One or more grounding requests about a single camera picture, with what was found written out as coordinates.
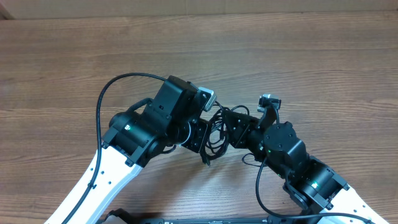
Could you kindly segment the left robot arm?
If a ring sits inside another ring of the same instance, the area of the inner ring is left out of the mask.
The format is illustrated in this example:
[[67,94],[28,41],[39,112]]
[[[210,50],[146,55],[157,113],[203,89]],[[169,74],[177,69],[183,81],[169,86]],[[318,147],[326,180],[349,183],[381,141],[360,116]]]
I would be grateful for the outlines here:
[[201,156],[210,135],[201,119],[216,100],[214,91],[174,76],[155,98],[145,98],[113,116],[98,133],[98,150],[76,186],[47,223],[96,223],[115,196],[166,147],[182,146]]

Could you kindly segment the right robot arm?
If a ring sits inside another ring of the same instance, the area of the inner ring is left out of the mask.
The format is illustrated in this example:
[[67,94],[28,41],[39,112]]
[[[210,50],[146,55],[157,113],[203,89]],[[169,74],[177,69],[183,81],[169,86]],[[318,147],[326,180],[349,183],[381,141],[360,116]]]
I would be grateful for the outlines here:
[[247,114],[221,114],[229,143],[249,149],[261,167],[285,180],[283,189],[302,208],[298,215],[269,212],[271,218],[288,223],[385,223],[330,166],[311,156],[290,122],[281,123],[268,109],[257,119]]

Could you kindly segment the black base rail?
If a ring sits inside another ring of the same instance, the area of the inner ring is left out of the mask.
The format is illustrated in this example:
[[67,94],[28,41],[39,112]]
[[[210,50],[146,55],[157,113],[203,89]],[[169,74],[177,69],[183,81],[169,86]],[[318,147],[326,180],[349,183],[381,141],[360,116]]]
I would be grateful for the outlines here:
[[286,218],[276,218],[269,216],[266,218],[183,218],[167,219],[152,217],[151,213],[138,214],[128,213],[119,208],[110,211],[104,218],[100,218],[97,223],[100,224],[289,224],[303,223],[288,220]]

